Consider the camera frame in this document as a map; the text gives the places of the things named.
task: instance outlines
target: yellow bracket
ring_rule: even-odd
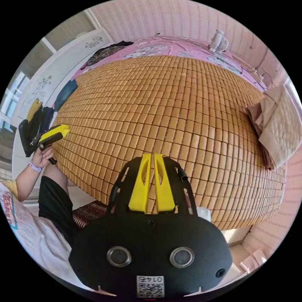
[[[162,154],[154,154],[154,169],[157,212],[172,211],[175,203]]]
[[[43,141],[46,138],[49,138],[57,133],[61,132],[62,136],[65,137],[69,132],[69,126],[68,125],[60,125],[58,127],[55,127],[51,129],[50,131],[43,134],[39,140],[39,142]]]
[[[128,207],[131,211],[147,213],[151,154],[143,154]]]

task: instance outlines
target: bamboo sleeping mat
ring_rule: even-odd
[[[148,56],[105,64],[77,84],[55,120],[70,133],[53,146],[59,169],[89,195],[108,203],[125,162],[153,152],[180,163],[196,205],[221,230],[277,213],[286,165],[264,167],[245,114],[263,94],[244,79],[196,59]]]

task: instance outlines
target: pink wall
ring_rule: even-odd
[[[113,0],[91,8],[101,26],[115,42],[163,36],[210,41],[217,28],[229,40],[228,49],[252,67],[261,67],[275,85],[283,67],[267,46],[250,30],[228,15],[204,4],[189,0]],[[270,83],[264,76],[264,83]]]
[[[262,249],[269,257],[276,250],[291,227],[302,198],[302,145],[288,161],[284,198],[276,216],[254,225],[242,246],[253,253]]]

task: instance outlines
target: power cord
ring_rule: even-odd
[[[267,75],[271,78],[271,76],[270,76],[267,72],[264,72],[264,73],[262,74],[262,76],[265,75],[265,74],[267,74]],[[273,85],[274,85],[273,79],[271,78],[271,88],[273,88]]]
[[[252,71],[249,71],[249,70],[243,68],[243,66],[242,66],[241,64],[240,64],[240,66],[241,66],[241,72],[240,72],[241,75],[242,75],[242,73],[243,73],[243,70],[245,70],[246,72],[249,72],[249,73],[254,72],[253,70],[252,70]],[[267,75],[271,78],[271,76],[270,76],[267,72],[264,72],[261,76],[263,76],[264,74],[267,74]],[[264,90],[267,90],[267,89],[268,89],[268,88],[262,87],[262,86],[260,85],[260,83],[258,83],[258,84],[259,84],[259,86],[260,86],[262,89],[264,89]],[[273,80],[272,80],[272,78],[271,78],[271,88],[273,87],[273,85],[274,85],[274,83],[273,83]]]

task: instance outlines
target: yellow item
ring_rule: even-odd
[[[147,201],[149,193],[149,181],[151,170],[151,154],[143,154],[129,202],[131,211],[147,213]]]
[[[157,212],[172,211],[175,208],[175,203],[162,154],[154,154],[154,168]]]
[[[53,136],[57,133],[61,132],[62,136],[65,137],[69,132],[69,126],[68,125],[60,125],[58,127],[55,127],[49,131],[47,131],[45,134],[43,134],[39,140],[39,142],[43,141],[46,138],[49,138],[50,136]]]
[[[13,195],[18,199],[18,190],[17,190],[17,184],[15,180],[2,180],[0,181],[4,186],[6,186]]]
[[[35,101],[31,104],[31,108],[28,111],[26,119],[28,122],[32,120],[34,117],[34,114],[40,109],[40,107],[43,105],[43,102],[39,102],[39,99],[35,99]]]

